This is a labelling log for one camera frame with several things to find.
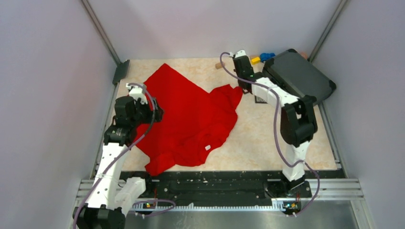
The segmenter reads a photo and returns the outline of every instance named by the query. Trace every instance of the yellow object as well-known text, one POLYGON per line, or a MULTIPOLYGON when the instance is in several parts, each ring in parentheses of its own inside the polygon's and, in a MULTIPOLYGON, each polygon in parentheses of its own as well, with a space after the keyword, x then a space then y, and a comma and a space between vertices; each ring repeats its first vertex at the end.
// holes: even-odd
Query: yellow object
POLYGON ((257 64, 257 63, 260 62, 260 57, 255 57, 255 58, 251 59, 250 62, 251 62, 252 64, 257 64))

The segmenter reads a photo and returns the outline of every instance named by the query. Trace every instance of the blue object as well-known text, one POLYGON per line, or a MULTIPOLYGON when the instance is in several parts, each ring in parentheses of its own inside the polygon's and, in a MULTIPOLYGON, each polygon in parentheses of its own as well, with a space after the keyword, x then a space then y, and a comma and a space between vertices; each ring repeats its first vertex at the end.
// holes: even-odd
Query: blue object
POLYGON ((275 56, 275 54, 272 53, 262 53, 260 54, 260 61, 261 62, 265 62, 266 60, 273 58, 275 56))

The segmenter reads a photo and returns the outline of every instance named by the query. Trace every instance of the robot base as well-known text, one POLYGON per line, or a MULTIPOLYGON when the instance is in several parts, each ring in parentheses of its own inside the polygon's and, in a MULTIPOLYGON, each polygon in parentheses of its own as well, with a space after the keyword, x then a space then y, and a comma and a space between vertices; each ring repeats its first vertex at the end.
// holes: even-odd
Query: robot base
MULTIPOLYGON (((77 207, 73 211, 73 217, 77 211, 77 207)), ((77 226, 80 229, 124 229, 125 215, 121 213, 121 209, 110 210, 106 208, 89 208, 83 207, 77 219, 77 226)))
POLYGON ((298 180, 289 181, 283 174, 279 181, 268 181, 266 184, 266 193, 271 198, 291 198, 297 194, 301 198, 311 198, 311 188, 309 182, 305 181, 305 176, 298 180))

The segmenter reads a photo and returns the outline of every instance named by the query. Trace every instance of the red shirt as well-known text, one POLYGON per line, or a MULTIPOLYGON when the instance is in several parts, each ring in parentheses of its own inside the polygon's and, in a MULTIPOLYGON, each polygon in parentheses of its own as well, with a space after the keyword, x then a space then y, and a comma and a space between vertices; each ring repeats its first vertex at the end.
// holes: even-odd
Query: red shirt
MULTIPOLYGON (((240 87, 221 86, 207 93, 180 73, 163 64, 144 83, 164 110, 137 147, 150 157, 145 166, 156 176, 175 164, 199 166, 208 154, 222 146, 233 129, 242 98, 240 87)), ((143 134, 149 124, 137 129, 143 134)))

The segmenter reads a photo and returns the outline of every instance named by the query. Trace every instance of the marble-pattern surface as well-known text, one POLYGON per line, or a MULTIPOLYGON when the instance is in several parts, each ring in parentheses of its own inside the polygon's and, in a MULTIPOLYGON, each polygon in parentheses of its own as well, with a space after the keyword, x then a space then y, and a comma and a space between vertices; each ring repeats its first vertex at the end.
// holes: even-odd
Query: marble-pattern surface
MULTIPOLYGON (((120 83, 117 97, 128 94, 126 83, 144 82, 162 64, 167 63, 184 77, 210 92, 213 88, 230 84, 237 86, 237 80, 223 69, 217 70, 215 64, 219 58, 131 60, 129 74, 120 83)), ((225 59, 226 66, 232 70, 230 58, 225 59)), ((254 65, 255 71, 261 71, 263 64, 254 65)), ((173 166, 169 171, 218 171, 218 170, 280 170, 280 159, 273 137, 273 117, 275 109, 268 104, 255 104, 254 96, 246 94, 236 109, 238 121, 222 147, 213 150, 205 164, 197 167, 173 166)), ((306 161, 314 169, 336 169, 335 160, 326 135, 325 127, 318 107, 315 107, 318 132, 315 134, 307 152, 306 161)), ((279 136, 280 146, 285 150, 286 143, 279 136)), ((134 147, 123 165, 123 171, 144 171, 149 157, 134 147)))

